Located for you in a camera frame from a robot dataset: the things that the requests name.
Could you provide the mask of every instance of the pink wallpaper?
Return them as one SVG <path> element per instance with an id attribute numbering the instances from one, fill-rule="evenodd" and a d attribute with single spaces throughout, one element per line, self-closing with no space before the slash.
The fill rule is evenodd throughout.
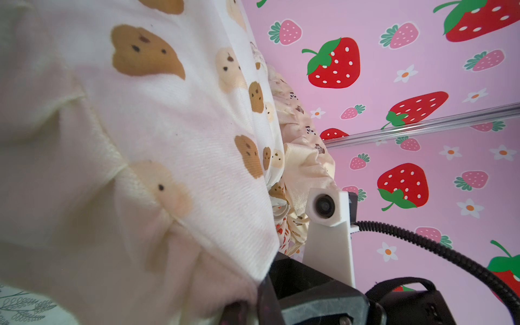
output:
<path id="1" fill-rule="evenodd" d="M 350 135 L 520 102 L 520 2 L 443 3 L 243 0 L 316 128 Z"/>
<path id="2" fill-rule="evenodd" d="M 429 236 L 489 266 L 520 294 L 517 151 L 520 118 L 330 149 L 338 186 L 359 191 L 359 219 Z M 383 234 L 352 239 L 360 291 L 385 279 L 423 277 L 443 293 L 458 325 L 512 324 L 484 284 L 442 258 Z M 516 259 L 490 264 L 508 257 L 492 240 Z"/>

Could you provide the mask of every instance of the beige ruffled fabric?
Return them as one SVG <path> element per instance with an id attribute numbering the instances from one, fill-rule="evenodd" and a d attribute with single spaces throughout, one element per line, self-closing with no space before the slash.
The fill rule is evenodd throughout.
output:
<path id="1" fill-rule="evenodd" d="M 295 244 L 280 249 L 291 256 L 307 239 L 309 218 L 305 207 L 309 189 L 339 188 L 334 182 L 334 159 L 316 132 L 311 115 L 272 66 L 268 66 L 268 75 L 285 149 L 285 170 L 278 185 L 282 184 L 290 205 L 285 219 L 277 221 L 277 230 L 280 234 L 282 229 L 284 236 Z"/>

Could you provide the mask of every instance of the small camera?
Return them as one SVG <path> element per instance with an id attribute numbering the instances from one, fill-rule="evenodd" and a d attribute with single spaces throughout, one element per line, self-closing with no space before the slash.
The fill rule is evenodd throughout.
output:
<path id="1" fill-rule="evenodd" d="M 318 224 L 334 227 L 356 221 L 357 195 L 340 189 L 311 188 L 307 199 L 307 216 Z"/>

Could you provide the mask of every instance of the bear print fabric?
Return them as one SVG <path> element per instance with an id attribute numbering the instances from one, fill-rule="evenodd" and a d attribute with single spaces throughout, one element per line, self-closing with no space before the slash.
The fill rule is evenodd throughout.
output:
<path id="1" fill-rule="evenodd" d="M 183 64 L 172 47 L 144 28 L 119 25 L 112 30 L 112 64 L 119 72 L 141 76 L 171 73 L 186 79 Z"/>
<path id="2" fill-rule="evenodd" d="M 284 169 L 279 183 L 284 184 L 283 198 L 290 205 L 287 214 L 282 219 L 275 218 L 275 221 L 280 239 L 279 251 L 291 256 L 307 240 L 309 218 L 305 207 L 309 189 L 339 188 L 334 182 L 334 160 L 315 131 L 310 115 L 273 67 L 268 66 L 268 73 L 285 148 L 284 159 L 271 158 L 271 168 Z M 278 154 L 281 152 L 274 150 L 271 156 L 277 157 Z M 272 197 L 280 195 L 276 190 L 275 184 L 269 194 Z M 287 239 L 293 243 L 290 247 Z"/>
<path id="3" fill-rule="evenodd" d="M 0 283 L 85 325 L 210 324 L 256 303 L 290 206 L 268 193 L 284 147 L 241 12 L 2 3 Z"/>

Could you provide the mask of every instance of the black cable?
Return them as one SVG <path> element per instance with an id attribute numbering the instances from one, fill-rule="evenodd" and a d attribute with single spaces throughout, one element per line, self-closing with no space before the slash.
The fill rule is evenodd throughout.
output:
<path id="1" fill-rule="evenodd" d="M 504 305 L 506 305 L 506 307 L 509 309 L 509 312 L 511 313 L 511 316 L 513 317 L 514 324 L 520 325 L 520 298 L 518 298 L 516 293 L 511 288 L 509 288 L 507 284 L 505 284 L 484 266 L 480 265 L 469 257 L 454 251 L 451 248 L 447 248 L 429 238 L 418 235 L 415 232 L 399 228 L 397 226 L 375 221 L 357 221 L 354 223 L 354 225 L 359 226 L 360 231 L 381 232 L 411 242 L 412 244 L 439 255 L 440 257 L 466 270 L 468 273 L 487 285 L 497 294 L 498 297 L 500 297 L 500 299 L 502 299 Z"/>

